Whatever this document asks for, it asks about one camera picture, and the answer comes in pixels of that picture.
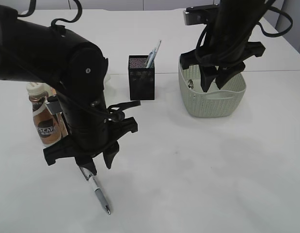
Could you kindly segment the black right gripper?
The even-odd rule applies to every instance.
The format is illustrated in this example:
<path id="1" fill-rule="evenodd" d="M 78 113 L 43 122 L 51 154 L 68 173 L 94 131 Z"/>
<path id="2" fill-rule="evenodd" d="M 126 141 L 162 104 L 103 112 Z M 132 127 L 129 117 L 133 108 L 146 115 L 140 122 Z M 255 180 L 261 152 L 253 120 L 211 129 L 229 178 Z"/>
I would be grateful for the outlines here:
<path id="1" fill-rule="evenodd" d="M 180 55 L 183 69 L 192 65 L 200 66 L 201 88 L 206 93 L 215 80 L 218 89 L 222 89 L 228 81 L 245 69 L 244 60 L 255 56 L 261 57 L 265 47 L 261 42 L 249 42 L 251 32 L 232 38 L 235 33 L 223 39 L 214 36 L 214 23 L 186 22 L 187 26 L 204 24 L 196 48 Z"/>

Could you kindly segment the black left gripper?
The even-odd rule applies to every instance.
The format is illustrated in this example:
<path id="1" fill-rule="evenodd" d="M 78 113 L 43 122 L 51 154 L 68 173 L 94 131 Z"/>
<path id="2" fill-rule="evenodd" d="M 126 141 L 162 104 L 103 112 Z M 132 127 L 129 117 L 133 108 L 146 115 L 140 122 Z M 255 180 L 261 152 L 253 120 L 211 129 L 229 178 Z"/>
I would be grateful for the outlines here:
<path id="1" fill-rule="evenodd" d="M 135 133 L 138 124 L 133 117 L 126 118 L 124 110 L 138 106 L 138 101 L 130 101 L 106 107 L 101 99 L 94 115 L 75 105 L 66 97 L 59 97 L 68 136 L 44 149 L 46 163 L 51 166 L 56 160 L 74 157 L 84 178 L 97 175 L 93 158 L 103 154 L 107 169 L 111 165 L 120 146 L 118 140 L 126 133 Z"/>

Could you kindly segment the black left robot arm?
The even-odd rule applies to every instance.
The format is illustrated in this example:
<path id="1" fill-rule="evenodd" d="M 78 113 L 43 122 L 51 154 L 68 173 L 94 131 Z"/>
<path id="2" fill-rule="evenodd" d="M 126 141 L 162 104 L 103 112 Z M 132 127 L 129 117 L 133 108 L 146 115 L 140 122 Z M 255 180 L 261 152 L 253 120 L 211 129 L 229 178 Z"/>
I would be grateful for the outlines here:
<path id="1" fill-rule="evenodd" d="M 102 154 L 111 168 L 118 140 L 138 130 L 136 120 L 124 111 L 140 101 L 107 106 L 104 79 L 109 62 L 101 49 L 67 29 L 64 18 L 46 27 L 25 17 L 0 5 L 0 80 L 41 82 L 56 90 L 68 135 L 44 149 L 47 164 L 73 157 L 79 167 L 96 173 L 93 159 Z"/>

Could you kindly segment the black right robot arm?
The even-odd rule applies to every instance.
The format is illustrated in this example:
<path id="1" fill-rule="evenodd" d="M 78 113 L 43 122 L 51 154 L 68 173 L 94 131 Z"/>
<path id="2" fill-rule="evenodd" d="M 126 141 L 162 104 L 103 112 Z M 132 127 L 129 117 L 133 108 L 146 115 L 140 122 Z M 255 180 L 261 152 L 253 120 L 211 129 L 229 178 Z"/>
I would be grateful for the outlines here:
<path id="1" fill-rule="evenodd" d="M 245 69 L 246 59 L 263 55 L 262 43 L 249 42 L 249 38 L 267 7 L 263 0 L 222 0 L 219 4 L 188 7 L 184 11 L 187 26 L 205 25 L 195 49 L 180 55 L 183 69 L 199 67 L 204 92 L 212 82 L 221 89 Z"/>

